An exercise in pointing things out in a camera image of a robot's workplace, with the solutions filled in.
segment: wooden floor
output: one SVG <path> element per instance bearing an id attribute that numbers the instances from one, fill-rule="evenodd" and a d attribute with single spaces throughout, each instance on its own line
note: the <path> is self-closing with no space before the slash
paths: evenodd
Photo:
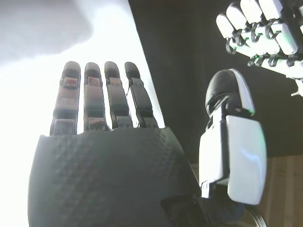
<path id="1" fill-rule="evenodd" d="M 303 227 L 303 156 L 268 159 L 267 180 L 258 205 L 269 227 Z M 231 226 L 253 227 L 249 215 Z"/>

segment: textured palm surface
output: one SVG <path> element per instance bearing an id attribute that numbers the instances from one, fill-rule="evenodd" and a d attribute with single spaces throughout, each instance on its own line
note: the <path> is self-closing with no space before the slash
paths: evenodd
<path id="1" fill-rule="evenodd" d="M 40 138 L 31 227 L 170 226 L 161 201 L 199 187 L 169 128 Z"/>

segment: black robotic finger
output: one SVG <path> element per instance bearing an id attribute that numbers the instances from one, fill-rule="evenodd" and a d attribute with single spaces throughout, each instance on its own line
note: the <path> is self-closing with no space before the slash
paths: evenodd
<path id="1" fill-rule="evenodd" d="M 120 73 L 114 62 L 107 61 L 104 66 L 107 92 L 109 98 L 110 116 L 112 128 L 130 128 L 133 126 L 129 115 L 129 108 L 122 87 Z"/>
<path id="2" fill-rule="evenodd" d="M 84 73 L 84 130 L 107 130 L 100 68 L 92 62 L 86 64 Z"/>
<path id="3" fill-rule="evenodd" d="M 74 61 L 66 63 L 60 79 L 50 135 L 77 133 L 80 80 L 80 65 Z"/>
<path id="4" fill-rule="evenodd" d="M 158 124 L 153 116 L 152 103 L 144 88 L 137 66 L 132 62 L 126 62 L 125 72 L 129 81 L 129 92 L 127 95 L 133 98 L 139 127 L 157 128 Z"/>

